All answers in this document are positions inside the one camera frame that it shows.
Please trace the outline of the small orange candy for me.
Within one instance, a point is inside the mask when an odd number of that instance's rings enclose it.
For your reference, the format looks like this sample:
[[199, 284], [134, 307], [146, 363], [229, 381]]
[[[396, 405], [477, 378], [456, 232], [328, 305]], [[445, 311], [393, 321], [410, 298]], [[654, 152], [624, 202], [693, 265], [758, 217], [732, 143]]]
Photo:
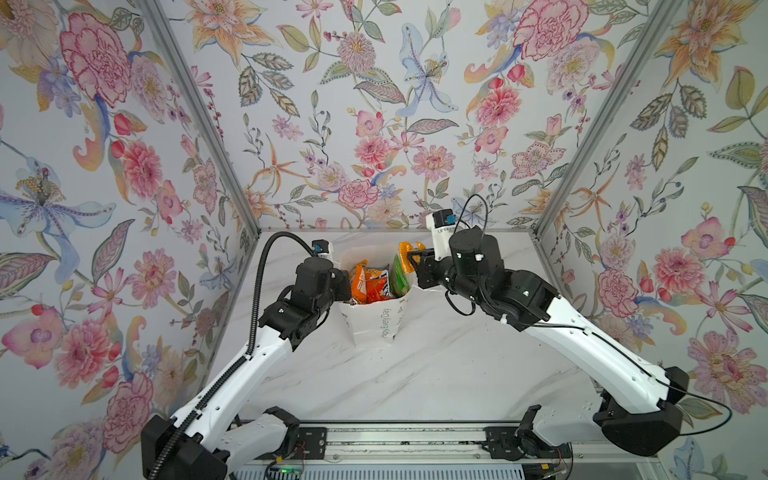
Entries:
[[421, 262], [422, 252], [425, 250], [426, 246], [420, 242], [411, 243], [404, 241], [398, 245], [397, 260], [405, 274], [415, 272], [415, 268]]

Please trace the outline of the green Lays chips bag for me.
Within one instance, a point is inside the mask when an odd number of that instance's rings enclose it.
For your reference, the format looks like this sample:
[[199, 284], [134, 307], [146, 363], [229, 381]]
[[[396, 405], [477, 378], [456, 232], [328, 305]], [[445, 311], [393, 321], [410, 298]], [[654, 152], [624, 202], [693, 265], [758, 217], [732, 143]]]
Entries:
[[396, 298], [405, 296], [411, 288], [409, 275], [412, 273], [412, 266], [407, 258], [400, 254], [394, 256], [391, 273], [389, 274], [390, 289]]

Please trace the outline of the white paper gift bag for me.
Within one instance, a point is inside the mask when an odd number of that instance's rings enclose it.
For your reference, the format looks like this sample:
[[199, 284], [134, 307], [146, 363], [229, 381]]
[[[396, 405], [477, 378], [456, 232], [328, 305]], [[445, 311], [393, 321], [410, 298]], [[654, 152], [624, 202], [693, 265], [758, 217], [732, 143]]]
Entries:
[[[340, 267], [349, 274], [361, 261], [367, 260], [367, 268], [387, 270], [391, 273], [397, 243], [374, 244], [348, 249], [342, 253]], [[394, 343], [402, 324], [411, 312], [416, 291], [416, 275], [409, 275], [410, 291], [403, 297], [365, 305], [356, 305], [351, 300], [339, 305], [339, 312], [346, 322], [353, 342], [358, 348], [379, 348]]]

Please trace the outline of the red snack packet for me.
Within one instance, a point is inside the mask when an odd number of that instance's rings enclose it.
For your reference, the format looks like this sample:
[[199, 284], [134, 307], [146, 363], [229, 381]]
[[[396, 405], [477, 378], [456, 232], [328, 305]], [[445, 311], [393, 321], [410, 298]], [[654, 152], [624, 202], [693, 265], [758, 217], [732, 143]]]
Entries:
[[366, 268], [366, 302], [368, 304], [392, 299], [387, 270]]

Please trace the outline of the orange small snack packet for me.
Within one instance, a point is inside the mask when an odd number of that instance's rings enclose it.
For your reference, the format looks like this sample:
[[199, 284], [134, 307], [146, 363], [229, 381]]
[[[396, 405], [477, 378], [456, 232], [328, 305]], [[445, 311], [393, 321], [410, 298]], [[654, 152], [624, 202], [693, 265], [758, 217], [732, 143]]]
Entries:
[[367, 271], [368, 261], [359, 262], [350, 273], [351, 301], [356, 305], [367, 303]]

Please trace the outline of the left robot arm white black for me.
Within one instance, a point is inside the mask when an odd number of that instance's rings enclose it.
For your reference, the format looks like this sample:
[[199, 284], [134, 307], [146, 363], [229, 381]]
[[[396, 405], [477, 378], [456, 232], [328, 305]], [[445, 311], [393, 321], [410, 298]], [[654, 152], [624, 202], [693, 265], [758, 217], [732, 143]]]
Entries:
[[239, 427], [233, 421], [269, 371], [317, 329], [334, 303], [350, 298], [346, 271], [326, 258], [305, 259], [294, 284], [264, 309], [238, 357], [170, 418], [154, 416], [143, 427], [143, 476], [225, 479], [262, 456], [292, 455], [300, 422], [286, 410], [270, 407]]

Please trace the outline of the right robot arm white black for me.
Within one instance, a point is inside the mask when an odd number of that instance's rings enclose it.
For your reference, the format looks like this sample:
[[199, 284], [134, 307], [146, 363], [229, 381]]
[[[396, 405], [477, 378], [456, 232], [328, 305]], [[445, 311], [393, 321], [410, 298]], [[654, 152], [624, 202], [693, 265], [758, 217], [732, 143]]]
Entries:
[[505, 267], [495, 237], [480, 228], [431, 230], [433, 248], [407, 253], [418, 285], [440, 286], [473, 308], [556, 350], [600, 392], [574, 406], [531, 405], [508, 444], [515, 458], [536, 458], [567, 445], [608, 441], [651, 457], [681, 435], [678, 402], [688, 375], [652, 364], [595, 327], [555, 287], [528, 270]]

